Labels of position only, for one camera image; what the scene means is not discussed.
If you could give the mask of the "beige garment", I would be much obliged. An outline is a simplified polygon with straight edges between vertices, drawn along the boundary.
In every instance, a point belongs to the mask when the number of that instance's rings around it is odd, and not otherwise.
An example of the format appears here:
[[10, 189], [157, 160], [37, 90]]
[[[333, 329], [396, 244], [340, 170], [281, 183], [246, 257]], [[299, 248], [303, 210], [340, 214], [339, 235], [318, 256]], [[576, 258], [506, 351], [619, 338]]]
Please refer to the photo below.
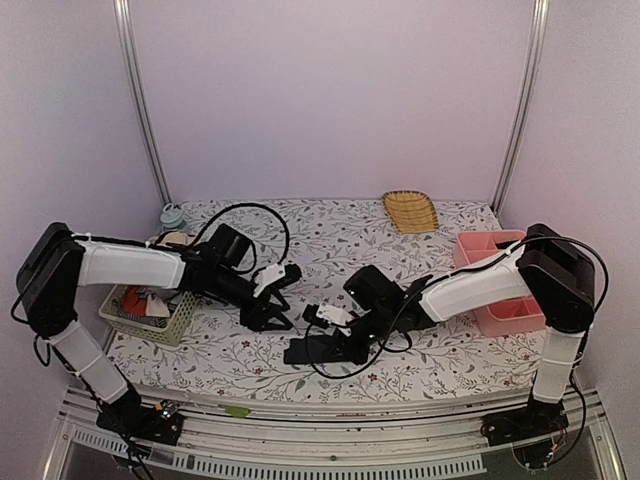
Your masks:
[[187, 247], [192, 244], [194, 237], [181, 231], [171, 231], [161, 234], [155, 241], [156, 245], [166, 247]]

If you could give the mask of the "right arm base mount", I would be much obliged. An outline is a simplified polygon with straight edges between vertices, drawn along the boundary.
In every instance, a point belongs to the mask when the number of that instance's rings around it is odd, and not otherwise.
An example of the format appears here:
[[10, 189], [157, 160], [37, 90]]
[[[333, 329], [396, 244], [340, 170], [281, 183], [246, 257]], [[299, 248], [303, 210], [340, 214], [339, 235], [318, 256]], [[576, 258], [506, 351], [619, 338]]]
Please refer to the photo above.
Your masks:
[[480, 433], [490, 446], [496, 446], [560, 432], [568, 426], [562, 402], [529, 398], [523, 407], [483, 416]]

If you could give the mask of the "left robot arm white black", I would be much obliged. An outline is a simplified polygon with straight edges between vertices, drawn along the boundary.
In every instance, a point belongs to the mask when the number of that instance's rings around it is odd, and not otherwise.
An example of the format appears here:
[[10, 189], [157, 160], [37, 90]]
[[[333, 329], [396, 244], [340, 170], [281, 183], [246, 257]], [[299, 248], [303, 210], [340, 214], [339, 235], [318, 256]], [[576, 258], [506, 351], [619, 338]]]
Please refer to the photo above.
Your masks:
[[148, 426], [148, 412], [126, 396], [125, 376], [81, 323], [79, 291], [133, 286], [189, 292], [238, 308], [241, 324], [250, 330], [288, 330], [289, 305], [281, 291], [300, 280], [301, 269], [280, 259], [253, 274], [242, 272], [238, 266], [250, 247], [226, 225], [206, 241], [160, 245], [80, 234], [54, 222], [16, 274], [16, 304], [24, 312], [22, 322], [99, 400], [111, 404], [111, 419], [126, 433], [138, 434]]

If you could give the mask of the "navy underwear with cream waistband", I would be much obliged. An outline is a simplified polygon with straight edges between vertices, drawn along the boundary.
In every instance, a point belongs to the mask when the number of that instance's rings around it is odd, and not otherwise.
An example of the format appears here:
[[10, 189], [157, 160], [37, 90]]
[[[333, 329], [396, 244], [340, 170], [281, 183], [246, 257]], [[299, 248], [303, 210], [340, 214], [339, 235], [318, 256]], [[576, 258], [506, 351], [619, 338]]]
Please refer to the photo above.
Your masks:
[[341, 352], [336, 339], [329, 335], [312, 335], [291, 339], [284, 350], [283, 362], [286, 365], [308, 365], [337, 363], [346, 357]]

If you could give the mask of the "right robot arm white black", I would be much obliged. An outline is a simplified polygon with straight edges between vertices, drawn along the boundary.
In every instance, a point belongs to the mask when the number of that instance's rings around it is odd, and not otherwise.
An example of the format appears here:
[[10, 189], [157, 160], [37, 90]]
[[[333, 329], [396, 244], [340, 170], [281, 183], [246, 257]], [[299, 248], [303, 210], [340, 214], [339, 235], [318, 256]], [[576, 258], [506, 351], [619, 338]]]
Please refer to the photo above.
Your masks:
[[376, 265], [344, 283], [355, 311], [309, 305], [301, 356], [318, 373], [374, 401], [457, 397], [529, 386], [517, 427], [537, 436], [552, 424], [579, 346], [594, 318], [594, 265], [543, 224], [527, 231], [464, 231], [454, 265], [407, 285]]

